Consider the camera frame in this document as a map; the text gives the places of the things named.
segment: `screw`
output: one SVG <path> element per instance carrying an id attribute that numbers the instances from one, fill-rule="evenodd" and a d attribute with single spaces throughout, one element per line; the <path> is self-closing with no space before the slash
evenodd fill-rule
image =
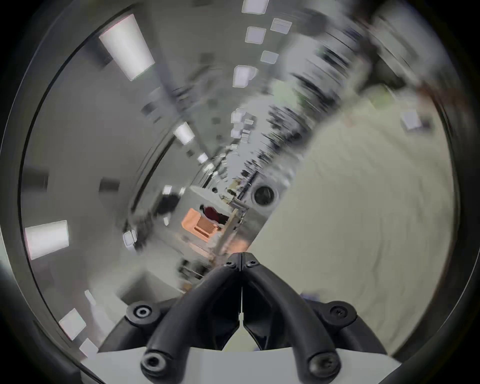
<path id="1" fill-rule="evenodd" d="M 346 318 L 347 313 L 348 313 L 347 309 L 339 305 L 336 305 L 330 310 L 330 314 L 334 317 L 338 317 L 339 319 Z"/>
<path id="2" fill-rule="evenodd" d="M 310 359 L 308 369 L 316 377 L 327 378 L 338 373 L 340 370 L 340 359 L 333 352 L 319 353 Z"/>
<path id="3" fill-rule="evenodd" d="M 167 368 L 167 360 L 160 352 L 148 352 L 142 357 L 142 367 L 152 376 L 161 376 Z"/>
<path id="4" fill-rule="evenodd" d="M 140 319 L 144 319 L 145 317 L 150 316 L 152 313 L 152 309 L 150 307 L 147 307 L 146 305 L 141 305 L 137 308 L 135 308 L 134 314 Z"/>

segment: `person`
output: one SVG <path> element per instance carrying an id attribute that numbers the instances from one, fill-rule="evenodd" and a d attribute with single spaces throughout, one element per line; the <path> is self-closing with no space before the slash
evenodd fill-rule
<path id="1" fill-rule="evenodd" d="M 213 207 L 206 207 L 202 204 L 200 206 L 200 210 L 204 213 L 204 215 L 213 221 L 216 221 L 218 224 L 225 225 L 229 219 L 227 215 L 221 214 L 216 211 Z"/>

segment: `orange object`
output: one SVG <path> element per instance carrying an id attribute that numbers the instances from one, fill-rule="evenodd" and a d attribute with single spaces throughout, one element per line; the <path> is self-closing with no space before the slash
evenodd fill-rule
<path id="1" fill-rule="evenodd" d="M 217 231 L 217 226 L 210 220 L 202 217 L 200 212 L 190 208 L 187 215 L 183 218 L 181 226 L 199 239 L 208 242 Z"/>

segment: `ceiling light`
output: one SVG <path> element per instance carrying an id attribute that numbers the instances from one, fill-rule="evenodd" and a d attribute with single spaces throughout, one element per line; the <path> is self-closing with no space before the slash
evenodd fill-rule
<path id="1" fill-rule="evenodd" d="M 85 296 L 88 300 L 88 302 L 92 305 L 92 307 L 96 306 L 96 300 L 94 299 L 93 295 L 90 293 L 90 291 L 87 289 L 85 291 Z"/>
<path id="2" fill-rule="evenodd" d="M 230 136 L 233 137 L 234 139 L 239 139 L 241 137 L 241 130 L 239 129 L 232 129 L 230 131 Z"/>
<path id="3" fill-rule="evenodd" d="M 292 26 L 292 23 L 290 21 L 275 18 L 273 19 L 270 30 L 275 32 L 280 32 L 286 35 L 290 30 L 291 26 Z"/>
<path id="4" fill-rule="evenodd" d="M 100 41 L 130 81 L 155 64 L 133 14 L 102 33 Z"/>
<path id="5" fill-rule="evenodd" d="M 25 242 L 30 260 L 68 247 L 67 221 L 57 221 L 25 228 Z"/>
<path id="6" fill-rule="evenodd" d="M 233 111 L 232 115 L 230 117 L 230 122 L 231 123 L 240 123 L 241 122 L 242 115 L 241 113 L 237 111 Z"/>
<path id="7" fill-rule="evenodd" d="M 98 352 L 97 346 L 89 338 L 85 339 L 79 349 L 88 358 L 94 357 Z"/>
<path id="8" fill-rule="evenodd" d="M 195 137 L 187 122 L 179 126 L 173 134 L 181 141 L 183 145 L 188 144 Z"/>
<path id="9" fill-rule="evenodd" d="M 204 172 L 210 171 L 213 168 L 215 168 L 215 166 L 212 163 L 208 163 L 207 166 L 204 168 Z"/>
<path id="10" fill-rule="evenodd" d="M 68 312 L 60 321 L 59 325 L 67 334 L 70 340 L 75 339 L 87 326 L 75 308 Z"/>
<path id="11" fill-rule="evenodd" d="M 165 187 L 163 187 L 162 195 L 170 195 L 170 192 L 172 192 L 171 185 L 166 185 Z"/>
<path id="12" fill-rule="evenodd" d="M 278 53 L 270 51 L 263 51 L 262 57 L 260 57 L 260 61 L 268 64 L 275 64 L 277 59 Z"/>
<path id="13" fill-rule="evenodd" d="M 123 234 L 123 243 L 125 247 L 132 247 L 137 242 L 137 234 L 134 229 L 131 229 Z"/>
<path id="14" fill-rule="evenodd" d="M 237 65 L 233 71 L 233 86 L 245 88 L 248 82 L 255 77 L 258 70 L 249 65 Z"/>
<path id="15" fill-rule="evenodd" d="M 205 152 L 203 152 L 200 156 L 197 157 L 197 160 L 200 164 L 203 164 L 205 161 L 208 160 L 208 156 Z"/>
<path id="16" fill-rule="evenodd" d="M 263 15 L 267 10 L 268 0 L 243 0 L 242 13 Z"/>
<path id="17" fill-rule="evenodd" d="M 265 28 L 248 27 L 247 35 L 245 36 L 245 43 L 262 44 L 266 33 Z"/>

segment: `floor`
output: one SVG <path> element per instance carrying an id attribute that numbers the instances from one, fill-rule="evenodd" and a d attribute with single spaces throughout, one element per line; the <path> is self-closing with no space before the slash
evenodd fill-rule
<path id="1" fill-rule="evenodd" d="M 428 117 L 428 130 L 405 129 L 401 116 L 410 108 Z M 249 252 L 298 293 L 354 305 L 393 354 L 444 271 L 454 201 L 448 145 L 432 103 L 408 92 L 371 92 L 318 132 Z M 254 348 L 242 328 L 226 346 Z"/>

